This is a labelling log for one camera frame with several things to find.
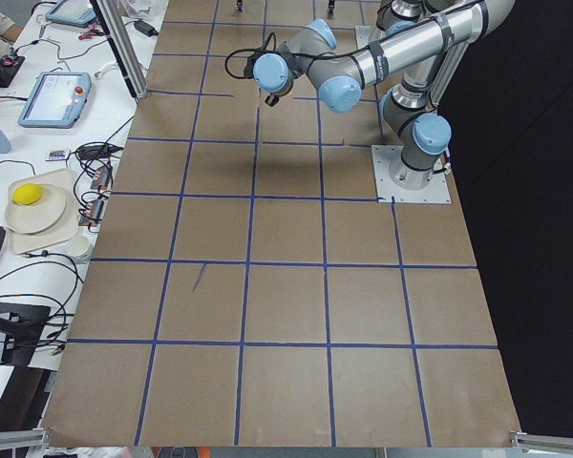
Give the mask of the black stand base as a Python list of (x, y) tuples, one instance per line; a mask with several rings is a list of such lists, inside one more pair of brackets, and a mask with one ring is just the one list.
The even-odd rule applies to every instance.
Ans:
[(50, 312), (49, 306), (0, 302), (0, 332), (13, 342), (6, 364), (29, 365)]

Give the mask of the brown paper table mat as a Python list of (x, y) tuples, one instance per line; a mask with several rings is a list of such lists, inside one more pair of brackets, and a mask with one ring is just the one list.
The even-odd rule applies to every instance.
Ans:
[(267, 107), (230, 53), (321, 1), (172, 1), (43, 425), (55, 447), (504, 447), (457, 201), (378, 202), (378, 92)]

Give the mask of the white paper cup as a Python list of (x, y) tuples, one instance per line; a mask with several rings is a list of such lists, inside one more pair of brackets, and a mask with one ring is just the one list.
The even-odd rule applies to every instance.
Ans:
[(91, 258), (94, 245), (85, 236), (76, 236), (66, 244), (66, 254), (76, 263), (86, 262)]

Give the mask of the beige square tray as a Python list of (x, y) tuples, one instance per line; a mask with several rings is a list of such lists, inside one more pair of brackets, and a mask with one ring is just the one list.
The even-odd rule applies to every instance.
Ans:
[[(12, 200), (12, 195), (26, 183), (40, 185), (42, 197), (30, 205), (17, 204)], [(23, 178), (9, 186), (5, 223), (13, 254), (46, 248), (68, 241), (78, 234), (73, 187), (74, 173), (66, 168)]]

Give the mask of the black power adapter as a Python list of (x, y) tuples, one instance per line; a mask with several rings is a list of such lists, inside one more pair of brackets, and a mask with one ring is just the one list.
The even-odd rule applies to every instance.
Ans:
[(159, 32), (155, 27), (153, 27), (151, 24), (143, 20), (137, 20), (134, 23), (134, 27), (137, 31), (139, 31), (140, 33), (142, 33), (147, 37), (153, 37), (159, 35)]

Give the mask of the small colourful remote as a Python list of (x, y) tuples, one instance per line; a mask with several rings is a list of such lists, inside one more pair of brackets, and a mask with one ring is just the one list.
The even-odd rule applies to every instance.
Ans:
[(46, 161), (66, 161), (70, 157), (71, 153), (72, 152), (69, 149), (50, 150), (47, 153), (45, 160)]

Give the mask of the yellow lemon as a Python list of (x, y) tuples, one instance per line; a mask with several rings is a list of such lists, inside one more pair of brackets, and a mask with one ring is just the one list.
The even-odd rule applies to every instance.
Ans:
[(24, 183), (13, 190), (11, 201), (16, 205), (34, 205), (43, 197), (43, 187), (36, 183)]

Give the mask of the blue teach pendant tablet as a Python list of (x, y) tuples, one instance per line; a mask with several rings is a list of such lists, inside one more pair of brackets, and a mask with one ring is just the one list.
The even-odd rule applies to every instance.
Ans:
[(88, 73), (43, 72), (18, 118), (26, 128), (71, 128), (92, 88)]

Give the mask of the beige round plate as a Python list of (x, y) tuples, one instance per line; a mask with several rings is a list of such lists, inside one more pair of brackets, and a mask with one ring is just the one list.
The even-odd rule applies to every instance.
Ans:
[(10, 201), (5, 211), (7, 227), (20, 234), (34, 234), (48, 229), (66, 209), (66, 193), (59, 186), (42, 184), (43, 197), (34, 205), (16, 205)]

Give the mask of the aluminium frame post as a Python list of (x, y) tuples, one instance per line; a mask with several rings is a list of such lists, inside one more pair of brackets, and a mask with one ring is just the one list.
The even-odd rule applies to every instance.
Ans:
[(109, 0), (91, 0), (90, 3), (131, 97), (137, 100), (145, 98), (148, 95), (148, 84), (118, 7)]

